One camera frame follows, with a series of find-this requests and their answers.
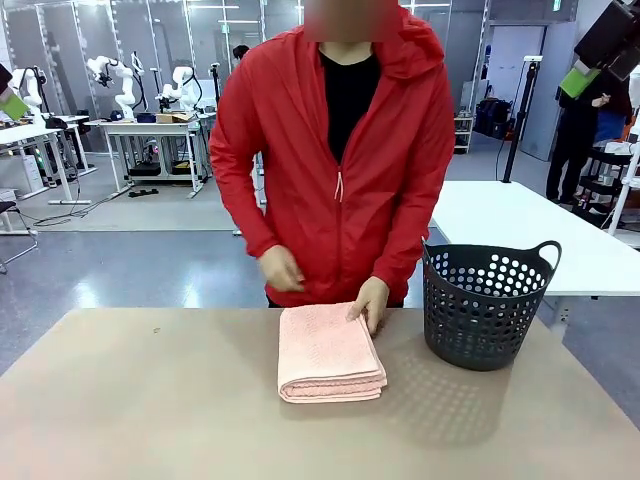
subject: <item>green object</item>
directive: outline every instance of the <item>green object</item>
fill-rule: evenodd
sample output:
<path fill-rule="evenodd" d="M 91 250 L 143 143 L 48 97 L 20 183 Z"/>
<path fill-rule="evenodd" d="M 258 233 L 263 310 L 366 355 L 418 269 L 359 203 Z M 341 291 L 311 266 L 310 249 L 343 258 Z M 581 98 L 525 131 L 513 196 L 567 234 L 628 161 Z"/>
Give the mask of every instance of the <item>green object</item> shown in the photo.
<path fill-rule="evenodd" d="M 29 107 L 18 97 L 12 93 L 6 102 L 0 101 L 0 110 L 9 115 L 13 120 L 19 120 L 27 113 Z"/>
<path fill-rule="evenodd" d="M 572 68 L 567 76 L 564 77 L 560 88 L 571 98 L 578 98 L 580 94 L 593 83 L 596 77 L 600 75 L 600 72 L 601 70 L 594 68 L 587 75 L 584 75 L 577 68 Z"/>

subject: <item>door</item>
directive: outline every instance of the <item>door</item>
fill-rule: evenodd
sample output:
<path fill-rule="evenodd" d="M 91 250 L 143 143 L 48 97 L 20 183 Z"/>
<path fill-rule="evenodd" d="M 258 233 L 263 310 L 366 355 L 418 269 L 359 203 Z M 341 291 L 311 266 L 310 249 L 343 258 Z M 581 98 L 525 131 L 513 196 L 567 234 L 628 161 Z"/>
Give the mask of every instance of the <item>door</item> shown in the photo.
<path fill-rule="evenodd" d="M 551 156 L 560 118 L 556 92 L 573 64 L 577 32 L 576 22 L 556 23 L 547 27 L 540 72 L 520 143 L 520 150 L 545 162 Z"/>

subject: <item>person in black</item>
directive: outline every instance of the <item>person in black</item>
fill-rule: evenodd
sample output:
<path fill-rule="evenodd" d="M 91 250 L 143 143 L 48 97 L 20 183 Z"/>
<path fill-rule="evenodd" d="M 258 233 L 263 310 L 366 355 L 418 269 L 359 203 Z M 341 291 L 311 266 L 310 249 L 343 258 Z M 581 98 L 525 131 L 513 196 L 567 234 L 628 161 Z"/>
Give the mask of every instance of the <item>person in black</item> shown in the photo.
<path fill-rule="evenodd" d="M 546 194 L 551 201 L 571 205 L 576 203 L 574 195 L 580 182 L 580 174 L 587 164 L 595 141 L 599 110 L 621 108 L 618 106 L 626 106 L 627 103 L 630 109 L 631 103 L 628 90 L 625 92 L 620 82 L 606 72 L 601 73 L 577 99 L 572 99 L 561 91 L 559 101 L 564 112 L 549 167 Z M 562 194 L 559 195 L 562 169 L 567 163 Z"/>

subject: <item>hand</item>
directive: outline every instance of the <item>hand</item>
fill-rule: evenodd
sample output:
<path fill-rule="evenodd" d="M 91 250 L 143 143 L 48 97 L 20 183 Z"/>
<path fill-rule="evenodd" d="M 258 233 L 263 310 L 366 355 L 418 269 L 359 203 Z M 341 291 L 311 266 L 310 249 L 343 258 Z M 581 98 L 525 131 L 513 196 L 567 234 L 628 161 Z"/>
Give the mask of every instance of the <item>hand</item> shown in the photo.
<path fill-rule="evenodd" d="M 278 292 L 303 292 L 304 276 L 289 249 L 276 245 L 258 259 L 267 283 Z"/>
<path fill-rule="evenodd" d="M 591 102 L 591 105 L 595 108 L 602 108 L 610 101 L 611 101 L 611 95 L 605 95 L 603 93 L 600 98 L 596 98 L 593 102 Z"/>
<path fill-rule="evenodd" d="M 377 277 L 371 277 L 364 282 L 358 293 L 356 303 L 353 304 L 348 320 L 355 320 L 364 315 L 371 335 L 376 333 L 382 321 L 389 301 L 389 287 Z"/>

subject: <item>drawstring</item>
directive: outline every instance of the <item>drawstring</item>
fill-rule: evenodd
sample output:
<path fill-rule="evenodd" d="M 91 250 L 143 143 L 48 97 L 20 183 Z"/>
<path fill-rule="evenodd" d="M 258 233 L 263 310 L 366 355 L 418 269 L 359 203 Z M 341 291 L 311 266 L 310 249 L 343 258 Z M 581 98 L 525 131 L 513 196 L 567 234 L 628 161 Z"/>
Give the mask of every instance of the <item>drawstring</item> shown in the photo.
<path fill-rule="evenodd" d="M 338 172 L 338 184 L 336 185 L 336 193 L 333 194 L 333 199 L 338 199 L 338 192 L 340 192 L 340 203 L 344 197 L 344 183 L 342 182 L 342 172 Z"/>

